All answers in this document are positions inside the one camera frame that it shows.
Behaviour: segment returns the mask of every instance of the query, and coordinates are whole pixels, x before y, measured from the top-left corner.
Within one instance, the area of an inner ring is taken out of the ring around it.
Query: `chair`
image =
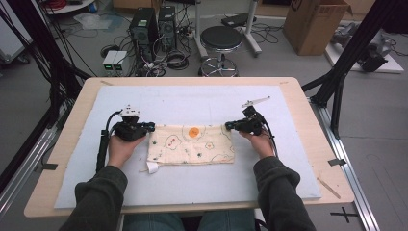
[[[213,74],[220,76],[238,76],[237,66],[230,60],[225,59],[225,53],[237,50],[242,43],[240,32],[231,27],[215,26],[205,29],[200,36],[203,47],[208,51],[217,53],[216,58],[205,60],[198,75],[209,77]]]

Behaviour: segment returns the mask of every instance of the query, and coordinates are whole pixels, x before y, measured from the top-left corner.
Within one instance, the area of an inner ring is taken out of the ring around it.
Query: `white paper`
[[[172,125],[214,125],[244,118],[242,104],[270,96],[255,105],[267,120],[280,160],[301,175],[297,193],[320,198],[316,177],[308,163],[291,114],[279,87],[272,86],[142,86],[102,87],[98,92],[78,144],[69,160],[56,208],[74,208],[74,188],[95,173],[100,131],[108,117],[131,104],[140,111],[139,122]],[[111,126],[121,121],[115,116]],[[154,174],[146,169],[147,140],[125,164],[128,177],[125,206],[169,205],[257,200],[253,166],[258,155],[250,142],[233,131],[234,164],[163,166]]]

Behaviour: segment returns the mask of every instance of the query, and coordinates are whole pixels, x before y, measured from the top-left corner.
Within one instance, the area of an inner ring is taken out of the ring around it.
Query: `tape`
[[[55,169],[57,169],[57,164],[44,164],[43,166],[42,166],[42,169],[44,169],[44,170],[55,170]]]
[[[343,166],[343,165],[347,164],[347,162],[344,159],[340,159],[340,160],[339,159],[333,159],[331,161],[328,161],[328,163],[329,163],[329,165],[331,167],[336,166],[336,165]]]
[[[153,174],[159,170],[159,165],[156,162],[146,162],[147,169],[149,170],[150,174]]]

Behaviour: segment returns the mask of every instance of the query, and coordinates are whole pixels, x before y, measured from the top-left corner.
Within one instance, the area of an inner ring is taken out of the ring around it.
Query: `sleeve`
[[[119,168],[103,167],[75,187],[77,206],[60,230],[116,230],[126,186]]]
[[[285,167],[276,157],[266,157],[254,166],[258,203],[268,230],[316,230],[303,201],[296,194],[300,182],[297,172]]]

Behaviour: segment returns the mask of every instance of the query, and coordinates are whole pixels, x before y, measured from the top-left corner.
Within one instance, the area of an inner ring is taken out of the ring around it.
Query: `cloth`
[[[275,157],[260,160],[254,172],[269,231],[316,230],[295,192],[300,181],[297,172]],[[60,230],[115,230],[126,184],[126,176],[116,167],[103,167],[87,183],[79,183],[77,207]]]
[[[234,163],[231,131],[219,126],[157,125],[150,133],[148,162],[161,165]]]

